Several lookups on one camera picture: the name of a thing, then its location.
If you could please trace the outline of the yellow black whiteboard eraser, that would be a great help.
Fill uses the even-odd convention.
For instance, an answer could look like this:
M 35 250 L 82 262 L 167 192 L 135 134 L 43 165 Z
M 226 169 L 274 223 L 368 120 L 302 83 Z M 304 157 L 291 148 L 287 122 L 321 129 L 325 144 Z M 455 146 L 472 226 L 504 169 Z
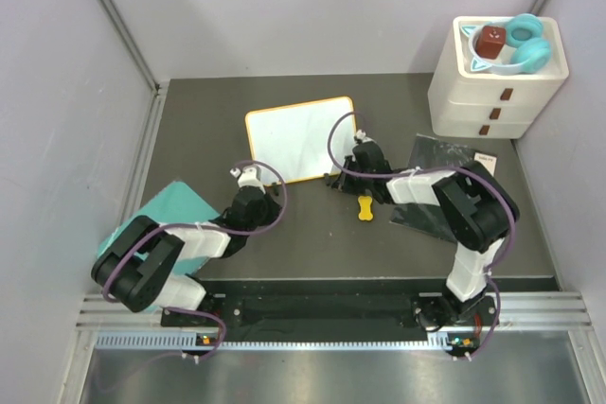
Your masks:
M 373 198 L 371 196 L 359 196 L 357 202 L 359 205 L 358 220 L 365 222 L 373 221 Z

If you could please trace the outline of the yellow framed whiteboard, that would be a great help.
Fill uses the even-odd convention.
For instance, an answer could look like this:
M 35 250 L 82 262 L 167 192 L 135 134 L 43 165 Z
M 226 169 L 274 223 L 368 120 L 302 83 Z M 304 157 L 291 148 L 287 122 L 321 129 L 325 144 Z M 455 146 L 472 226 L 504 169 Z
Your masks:
M 251 158 L 273 167 L 286 183 L 339 171 L 357 131 L 350 97 L 251 111 L 245 116 Z

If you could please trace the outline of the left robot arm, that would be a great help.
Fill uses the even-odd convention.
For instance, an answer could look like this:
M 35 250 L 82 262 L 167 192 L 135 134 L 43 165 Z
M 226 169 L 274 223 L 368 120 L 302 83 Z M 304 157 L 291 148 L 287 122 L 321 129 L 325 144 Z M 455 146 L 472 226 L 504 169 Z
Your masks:
M 132 312 L 181 308 L 195 325 L 214 316 L 215 304 L 194 278 L 212 259 L 226 259 L 249 237 L 280 222 L 285 202 L 257 184 L 238 188 L 217 212 L 191 187 L 173 182 L 141 207 L 99 247 L 91 277 L 110 303 Z

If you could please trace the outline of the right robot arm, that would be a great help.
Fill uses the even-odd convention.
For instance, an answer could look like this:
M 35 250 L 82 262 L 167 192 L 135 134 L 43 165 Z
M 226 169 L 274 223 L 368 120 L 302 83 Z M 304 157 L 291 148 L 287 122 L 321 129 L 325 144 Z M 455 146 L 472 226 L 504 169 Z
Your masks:
M 476 312 L 475 298 L 488 285 L 489 269 L 520 217 L 517 204 L 488 170 L 471 160 L 461 167 L 396 172 L 372 139 L 357 139 L 340 164 L 327 142 L 331 161 L 341 170 L 339 190 L 390 205 L 430 205 L 440 209 L 454 238 L 454 265 L 446 280 L 441 309 L 451 323 L 466 323 Z

